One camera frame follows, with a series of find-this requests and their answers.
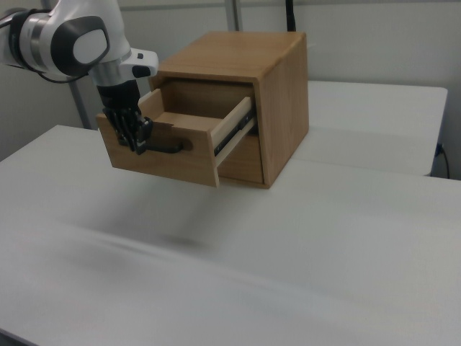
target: black cable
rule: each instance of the black cable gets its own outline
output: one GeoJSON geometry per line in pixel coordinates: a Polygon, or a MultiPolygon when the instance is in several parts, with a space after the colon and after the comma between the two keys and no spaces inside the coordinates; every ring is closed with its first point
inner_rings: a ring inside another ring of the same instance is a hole
{"type": "Polygon", "coordinates": [[[0,23],[0,29],[2,27],[7,27],[10,23],[11,23],[11,20],[7,20],[7,21],[5,21],[5,23],[0,23]]]}
{"type": "Polygon", "coordinates": [[[287,7],[287,31],[296,31],[295,11],[293,9],[293,0],[286,0],[287,7]]]}
{"type": "Polygon", "coordinates": [[[85,74],[84,76],[72,78],[72,79],[67,79],[65,81],[56,81],[55,79],[49,79],[48,77],[45,77],[44,74],[42,73],[37,73],[40,77],[42,77],[44,80],[49,81],[51,83],[55,84],[67,84],[67,83],[72,83],[73,81],[78,81],[79,79],[84,78],[85,76],[88,76],[88,74],[85,74]]]}
{"type": "Polygon", "coordinates": [[[445,164],[446,164],[446,166],[447,166],[447,179],[449,179],[449,164],[448,164],[448,157],[447,157],[447,153],[445,152],[444,147],[441,147],[440,153],[441,153],[441,154],[444,154],[445,164]]]}

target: cabinet side panel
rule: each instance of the cabinet side panel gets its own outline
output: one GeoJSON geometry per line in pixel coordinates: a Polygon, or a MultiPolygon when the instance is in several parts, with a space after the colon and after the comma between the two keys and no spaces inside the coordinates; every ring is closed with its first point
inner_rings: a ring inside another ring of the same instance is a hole
{"type": "Polygon", "coordinates": [[[309,130],[304,36],[255,84],[264,183],[272,185],[309,130]]]}

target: drawer front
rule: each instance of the drawer front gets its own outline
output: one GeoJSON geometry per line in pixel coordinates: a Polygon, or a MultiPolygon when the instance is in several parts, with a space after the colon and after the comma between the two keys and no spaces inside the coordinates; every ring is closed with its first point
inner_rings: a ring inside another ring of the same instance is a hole
{"type": "MultiPolygon", "coordinates": [[[[200,88],[192,89],[195,94],[200,92],[200,88]]],[[[248,176],[249,181],[262,183],[255,173],[255,167],[259,166],[259,175],[262,177],[260,155],[255,154],[258,150],[255,139],[258,140],[258,137],[253,136],[254,139],[248,141],[245,136],[256,125],[256,116],[247,124],[242,123],[242,120],[252,112],[253,101],[250,97],[241,99],[227,115],[220,115],[224,118],[212,117],[212,114],[201,117],[198,115],[200,112],[197,111],[199,110],[197,107],[193,115],[169,112],[173,109],[165,107],[164,97],[168,97],[168,102],[175,105],[176,109],[182,108],[182,112],[187,112],[185,105],[178,105],[178,102],[182,102],[183,99],[178,99],[174,103],[168,90],[162,95],[160,88],[142,98],[140,109],[143,115],[154,121],[154,130],[148,146],[151,145],[151,141],[155,141],[156,145],[152,145],[153,148],[166,148],[169,143],[175,142],[182,145],[182,150],[173,154],[147,150],[138,156],[128,147],[119,144],[109,121],[105,116],[99,115],[97,117],[99,129],[113,167],[217,187],[219,186],[218,167],[221,165],[224,167],[222,172],[233,171],[233,173],[225,173],[224,177],[239,179],[248,176]],[[250,155],[246,153],[245,146],[239,146],[241,141],[250,145],[250,155]],[[235,155],[234,148],[240,148],[237,151],[240,154],[235,155]],[[250,171],[242,174],[247,168],[250,168],[250,171]]],[[[226,105],[226,112],[229,108],[228,104],[229,102],[226,105]]]]}

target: metal pole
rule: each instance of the metal pole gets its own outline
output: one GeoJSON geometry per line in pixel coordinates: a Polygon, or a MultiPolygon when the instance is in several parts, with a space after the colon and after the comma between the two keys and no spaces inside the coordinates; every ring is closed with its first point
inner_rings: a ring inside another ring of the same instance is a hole
{"type": "Polygon", "coordinates": [[[225,14],[228,20],[229,31],[242,31],[242,11],[240,0],[224,0],[225,14]]]}

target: white wall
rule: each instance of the white wall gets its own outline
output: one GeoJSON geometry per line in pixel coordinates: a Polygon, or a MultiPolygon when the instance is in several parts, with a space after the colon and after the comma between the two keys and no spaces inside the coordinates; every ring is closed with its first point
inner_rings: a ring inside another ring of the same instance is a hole
{"type": "MultiPolygon", "coordinates": [[[[248,31],[285,30],[282,6],[242,8],[248,31]]],[[[461,3],[295,7],[306,31],[311,80],[445,87],[441,141],[452,176],[461,179],[461,3]]],[[[434,171],[443,176],[443,159],[434,171]]]]}
{"type": "MultiPolygon", "coordinates": [[[[41,6],[39,1],[1,0],[0,14],[12,7],[41,6]]],[[[0,65],[0,161],[58,124],[81,127],[69,87],[0,65]]]]}
{"type": "MultiPolygon", "coordinates": [[[[153,50],[159,59],[169,57],[206,32],[227,30],[224,7],[123,11],[125,34],[134,48],[153,50]]],[[[147,79],[138,82],[141,94],[149,91],[147,79]]],[[[96,88],[89,79],[79,82],[84,104],[93,121],[102,111],[96,88]]]]}

